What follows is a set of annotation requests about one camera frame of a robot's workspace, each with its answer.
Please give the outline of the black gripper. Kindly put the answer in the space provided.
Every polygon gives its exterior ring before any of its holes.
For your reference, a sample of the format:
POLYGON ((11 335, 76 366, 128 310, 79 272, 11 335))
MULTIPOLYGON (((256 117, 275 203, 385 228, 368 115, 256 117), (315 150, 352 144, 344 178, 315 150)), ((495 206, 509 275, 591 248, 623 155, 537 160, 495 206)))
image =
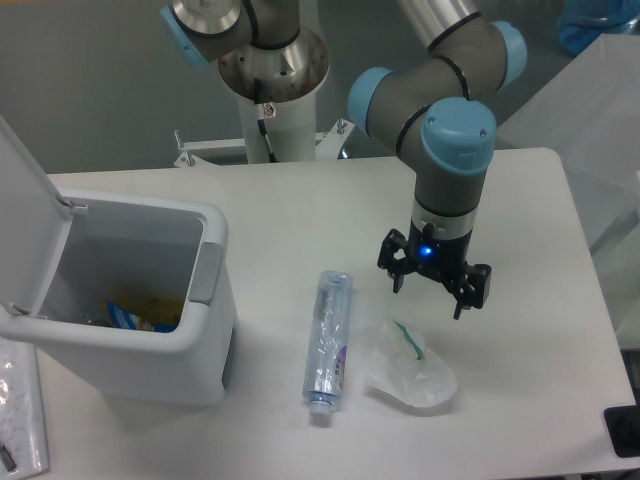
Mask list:
POLYGON ((399 230, 391 229, 381 243, 377 266, 392 279, 394 293, 412 273, 446 285, 456 300, 453 318, 459 320, 463 310, 482 309, 490 292, 492 267, 466 261, 472 232, 450 240, 424 240, 423 231, 411 222, 408 240, 399 230))

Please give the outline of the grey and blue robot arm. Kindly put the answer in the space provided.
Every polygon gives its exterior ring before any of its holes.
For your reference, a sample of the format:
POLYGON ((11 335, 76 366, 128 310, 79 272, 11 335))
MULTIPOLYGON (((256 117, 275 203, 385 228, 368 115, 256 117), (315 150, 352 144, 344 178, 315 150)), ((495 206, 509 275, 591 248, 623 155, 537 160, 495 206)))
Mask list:
MULTIPOLYGON (((458 311, 478 309, 491 269, 466 255, 496 135, 482 98, 523 72, 526 44, 472 1, 404 1, 401 9, 427 60, 403 74, 369 69, 347 98, 355 126, 416 176, 410 230, 386 235, 378 266, 395 289, 416 273, 442 284, 458 311)), ((236 96, 250 162, 315 156, 314 96, 329 55, 301 24, 297 2, 170 1, 160 15, 181 53, 198 66, 216 64, 236 96)))

